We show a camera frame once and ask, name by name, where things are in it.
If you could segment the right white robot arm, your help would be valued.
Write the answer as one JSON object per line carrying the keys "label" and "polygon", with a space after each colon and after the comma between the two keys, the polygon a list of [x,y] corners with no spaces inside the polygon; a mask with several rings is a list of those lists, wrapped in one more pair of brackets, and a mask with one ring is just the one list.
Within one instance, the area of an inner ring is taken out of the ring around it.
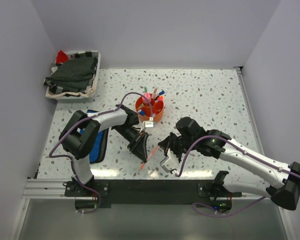
{"label": "right white robot arm", "polygon": [[265,184],[227,180],[227,173],[213,183],[220,197],[228,192],[251,193],[269,198],[277,206],[294,211],[300,199],[300,163],[290,164],[257,153],[217,129],[205,130],[194,119],[183,117],[176,123],[180,135],[170,133],[158,146],[164,152],[161,167],[179,178],[191,151],[237,165],[260,177]]}

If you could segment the peach capped white marker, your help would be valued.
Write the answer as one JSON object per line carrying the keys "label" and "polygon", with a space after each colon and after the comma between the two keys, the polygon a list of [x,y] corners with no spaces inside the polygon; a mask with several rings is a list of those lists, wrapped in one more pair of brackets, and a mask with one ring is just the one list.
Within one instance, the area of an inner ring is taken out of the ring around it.
{"label": "peach capped white marker", "polygon": [[156,87],[156,88],[154,89],[154,91],[153,91],[153,93],[152,93],[152,96],[151,96],[152,99],[155,99],[155,96],[156,96],[157,91],[158,91],[158,87]]}

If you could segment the blue capped white marker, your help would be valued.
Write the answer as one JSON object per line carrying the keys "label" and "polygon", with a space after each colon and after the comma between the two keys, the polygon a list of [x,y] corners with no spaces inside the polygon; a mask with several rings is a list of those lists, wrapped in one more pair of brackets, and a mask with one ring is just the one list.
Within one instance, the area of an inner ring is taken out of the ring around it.
{"label": "blue capped white marker", "polygon": [[160,91],[160,92],[158,93],[158,95],[157,95],[156,97],[158,98],[158,97],[162,96],[164,93],[165,93],[165,91],[162,90],[162,91]]}

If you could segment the orange pink pen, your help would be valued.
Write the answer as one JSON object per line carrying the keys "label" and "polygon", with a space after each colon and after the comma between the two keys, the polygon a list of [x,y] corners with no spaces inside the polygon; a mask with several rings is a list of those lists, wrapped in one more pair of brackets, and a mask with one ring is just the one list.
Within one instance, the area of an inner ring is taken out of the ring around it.
{"label": "orange pink pen", "polygon": [[148,155],[146,161],[144,163],[141,164],[140,168],[138,169],[138,172],[141,171],[143,169],[143,167],[146,165],[146,163],[151,159],[151,157],[154,155],[154,153],[157,151],[158,149],[158,145],[153,149],[153,151]]}

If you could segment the orange black highlighter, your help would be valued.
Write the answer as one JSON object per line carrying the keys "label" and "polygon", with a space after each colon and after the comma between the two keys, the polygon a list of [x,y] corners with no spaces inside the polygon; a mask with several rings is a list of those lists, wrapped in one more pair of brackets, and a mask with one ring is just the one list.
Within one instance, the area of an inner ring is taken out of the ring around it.
{"label": "orange black highlighter", "polygon": [[163,103],[163,102],[164,102],[164,97],[163,97],[163,96],[160,96],[160,97],[157,99],[157,102]]}

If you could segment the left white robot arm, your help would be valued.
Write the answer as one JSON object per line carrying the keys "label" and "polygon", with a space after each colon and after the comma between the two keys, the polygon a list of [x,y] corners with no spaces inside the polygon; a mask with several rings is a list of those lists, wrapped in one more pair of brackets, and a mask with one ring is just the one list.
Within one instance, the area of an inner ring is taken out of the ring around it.
{"label": "left white robot arm", "polygon": [[144,163],[147,162],[147,139],[149,134],[137,130],[138,114],[124,105],[104,112],[85,113],[76,111],[59,136],[62,148],[70,154],[73,177],[77,181],[76,191],[89,196],[94,190],[93,174],[88,156],[93,150],[100,132],[114,129],[128,141],[127,149]]}

